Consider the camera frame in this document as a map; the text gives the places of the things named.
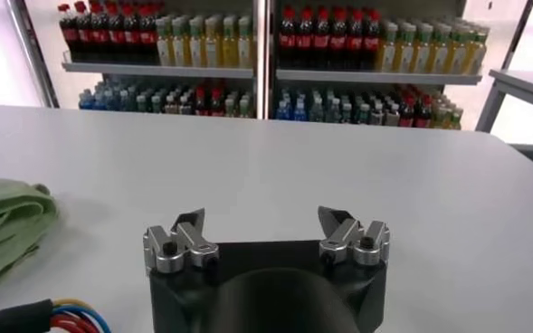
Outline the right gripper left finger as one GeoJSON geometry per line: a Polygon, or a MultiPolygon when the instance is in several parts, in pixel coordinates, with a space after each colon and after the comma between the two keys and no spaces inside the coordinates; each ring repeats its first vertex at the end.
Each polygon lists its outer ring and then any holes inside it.
{"type": "Polygon", "coordinates": [[[180,214],[167,230],[161,225],[148,227],[142,237],[146,273],[178,273],[187,264],[209,270],[216,264],[219,246],[204,238],[204,221],[205,209],[201,208],[180,214]]]}

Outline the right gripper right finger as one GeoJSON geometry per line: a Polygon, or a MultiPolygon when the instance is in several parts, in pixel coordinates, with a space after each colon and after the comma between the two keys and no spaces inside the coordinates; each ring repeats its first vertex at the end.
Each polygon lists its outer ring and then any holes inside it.
{"type": "Polygon", "coordinates": [[[336,266],[351,258],[360,266],[388,264],[390,229],[385,222],[372,221],[365,228],[348,211],[318,207],[319,223],[326,238],[319,242],[319,258],[325,266],[336,266]]]}

